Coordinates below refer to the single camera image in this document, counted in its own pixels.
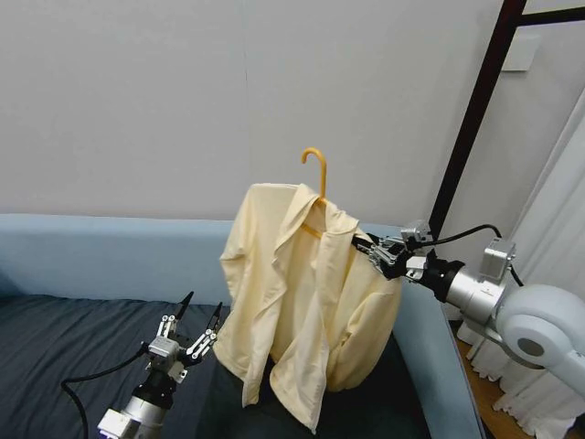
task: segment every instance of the white wall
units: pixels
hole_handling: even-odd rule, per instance
[[[0,212],[229,219],[252,182],[317,188],[300,163],[316,146],[340,207],[428,218],[499,7],[0,2]],[[531,71],[502,75],[445,232],[511,230],[585,83],[585,25],[537,32]]]

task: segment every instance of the black cable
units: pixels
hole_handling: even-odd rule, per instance
[[[453,242],[453,241],[460,240],[461,238],[472,235],[479,230],[485,230],[485,229],[493,230],[495,233],[495,236],[497,236],[498,238],[502,238],[502,233],[500,233],[500,230],[496,226],[493,226],[492,224],[482,224],[481,226],[473,227],[472,229],[462,231],[461,233],[457,233],[456,235],[450,236],[449,238],[443,238],[442,240],[429,241],[429,242],[417,242],[415,248],[429,247],[431,245],[446,244],[447,242]]]
[[[495,236],[497,236],[498,238],[502,238],[502,233],[500,233],[500,230],[496,226],[494,226],[492,224],[482,224],[481,226],[473,227],[472,229],[462,231],[461,233],[457,233],[456,235],[450,236],[449,238],[443,238],[442,240],[428,241],[428,242],[416,242],[416,243],[414,243],[414,245],[409,244],[409,246],[412,249],[419,249],[420,247],[429,247],[431,245],[446,244],[447,242],[453,242],[453,241],[460,240],[461,238],[464,238],[466,236],[469,236],[471,234],[476,233],[477,231],[485,230],[485,229],[493,230],[495,233]],[[510,273],[512,274],[512,277],[514,278],[514,280],[516,281],[518,286],[524,286],[524,283],[520,280],[520,276],[518,276],[518,273],[516,273],[516,270],[514,269],[514,265],[512,265],[512,264],[510,264]]]
[[[83,408],[83,404],[81,403],[80,397],[75,394],[73,389],[70,388],[68,386],[68,384],[72,383],[72,382],[83,382],[83,381],[95,380],[96,378],[103,377],[104,375],[108,375],[112,372],[115,372],[116,370],[120,370],[122,368],[125,368],[130,363],[132,363],[134,360],[140,358],[147,351],[148,351],[148,345],[143,342],[143,344],[140,346],[140,349],[134,355],[132,355],[129,359],[120,363],[118,366],[114,366],[113,368],[109,368],[107,370],[104,370],[104,371],[98,372],[98,373],[94,373],[92,375],[87,375],[85,377],[66,378],[61,382],[61,389],[63,389],[70,396],[70,398],[73,400],[73,402],[75,402],[77,410],[80,413],[81,423],[83,424],[83,438],[84,439],[88,439],[90,436],[90,430],[88,427],[88,418],[87,418],[87,415],[85,414],[85,409]]]
[[[510,273],[512,274],[512,277],[514,278],[518,286],[524,286],[524,283],[520,280],[520,276],[518,276],[518,273],[516,273],[514,265],[512,264],[510,264]]]

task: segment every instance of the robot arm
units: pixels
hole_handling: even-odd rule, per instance
[[[380,239],[369,260],[388,279],[401,275],[430,288],[459,308],[475,332],[494,341],[515,361],[548,369],[585,397],[585,302],[560,288],[512,282],[516,246],[495,238],[484,250],[479,273],[463,262],[439,259],[429,226],[416,221],[399,238]]]
[[[186,368],[200,363],[216,341],[221,303],[197,340],[176,333],[177,323],[192,296],[193,292],[183,299],[176,316],[163,316],[154,340],[148,345],[148,378],[134,389],[123,410],[109,409],[104,414],[98,425],[100,437],[156,439],[160,436],[163,419],[173,405],[176,385],[187,375]]]

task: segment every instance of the sofa armrest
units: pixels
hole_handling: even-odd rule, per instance
[[[404,282],[394,335],[433,439],[484,438],[451,329],[429,289]]]

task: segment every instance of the yellow shirt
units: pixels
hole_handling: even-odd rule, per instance
[[[368,239],[357,220],[318,198],[305,185],[249,189],[220,258],[233,301],[213,347],[244,382],[242,406],[258,402],[270,354],[274,393],[313,432],[325,387],[355,387],[378,362],[400,301],[400,280],[351,245]]]

